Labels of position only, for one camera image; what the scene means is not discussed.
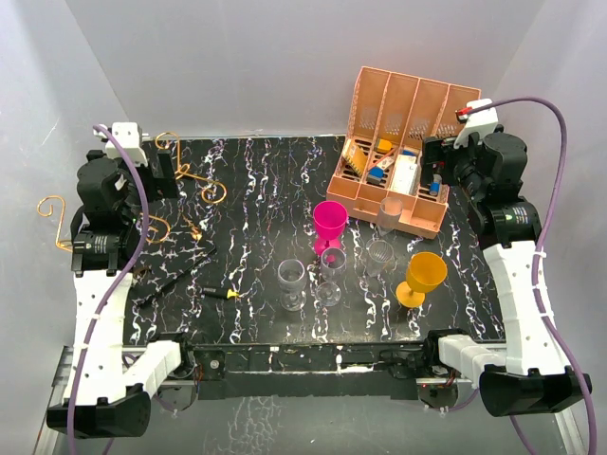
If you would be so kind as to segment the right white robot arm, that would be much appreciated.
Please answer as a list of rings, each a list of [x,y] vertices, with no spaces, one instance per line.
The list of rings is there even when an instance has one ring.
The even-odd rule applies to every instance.
[[[506,351],[498,355],[461,329],[432,330],[423,365],[436,376],[454,369],[469,379],[496,417],[560,412],[592,389],[589,375],[575,374],[546,328],[548,307],[535,300],[546,293],[536,251],[542,226],[536,208],[520,195],[526,163],[524,142],[503,132],[472,134],[467,145],[433,136],[422,143],[422,183],[440,177],[467,197],[469,224],[496,285],[506,332]]]

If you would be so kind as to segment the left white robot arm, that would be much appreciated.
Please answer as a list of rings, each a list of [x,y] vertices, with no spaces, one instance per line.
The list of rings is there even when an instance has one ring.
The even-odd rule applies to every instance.
[[[86,158],[77,172],[82,205],[70,226],[77,295],[72,365],[62,402],[47,409],[46,424],[82,439],[139,437],[158,387],[169,374],[187,377],[196,363],[177,335],[157,338],[132,366],[122,363],[130,262],[144,245],[137,184],[148,202],[174,198],[175,172],[167,152],[157,156],[158,173],[140,163],[136,176],[120,156],[91,150]]]

